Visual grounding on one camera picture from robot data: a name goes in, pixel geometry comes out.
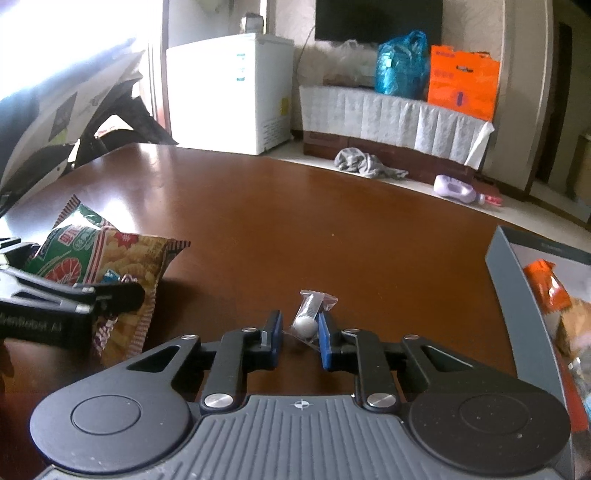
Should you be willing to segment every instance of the mini refrigerator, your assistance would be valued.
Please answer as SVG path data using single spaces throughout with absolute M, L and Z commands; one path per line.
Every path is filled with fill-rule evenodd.
M 179 146 L 258 155 L 290 139 L 294 43 L 247 33 L 167 51 Z

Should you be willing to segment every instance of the black tv screen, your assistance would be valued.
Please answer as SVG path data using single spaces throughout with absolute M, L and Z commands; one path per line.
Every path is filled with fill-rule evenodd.
M 412 30 L 441 44 L 443 0 L 316 0 L 316 40 L 383 43 Z

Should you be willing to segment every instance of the white ball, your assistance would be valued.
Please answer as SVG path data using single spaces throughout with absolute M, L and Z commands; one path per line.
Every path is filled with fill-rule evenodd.
M 299 337 L 305 339 L 312 338 L 318 332 L 318 323 L 313 317 L 308 317 L 307 315 L 295 317 L 294 323 L 291 327 Z

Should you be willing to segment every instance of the brown table surface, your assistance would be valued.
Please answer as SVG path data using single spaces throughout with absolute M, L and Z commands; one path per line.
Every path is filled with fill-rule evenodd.
M 311 289 L 339 298 L 339 326 L 387 341 L 417 333 L 515 374 L 485 265 L 497 218 L 270 158 L 130 145 L 14 207 L 0 235 L 43 242 L 73 194 L 122 231 L 192 241 L 159 286 L 147 348 L 185 333 L 219 339 L 263 325 L 272 309 L 289 324 L 300 290 Z M 0 476 L 28 480 L 43 467 L 28 440 L 34 406 L 88 367 L 68 352 L 6 340 L 0 372 Z M 248 390 L 350 393 L 353 382 L 324 372 L 318 354 L 290 339 L 279 368 L 251 374 Z

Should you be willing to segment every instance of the pink object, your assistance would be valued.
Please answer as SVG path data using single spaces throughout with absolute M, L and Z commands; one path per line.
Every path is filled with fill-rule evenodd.
M 479 205 L 488 203 L 497 207 L 501 207 L 503 203 L 500 197 L 478 193 L 472 185 L 447 175 L 438 175 L 435 178 L 433 190 L 441 197 L 453 198 L 462 203 L 478 203 Z

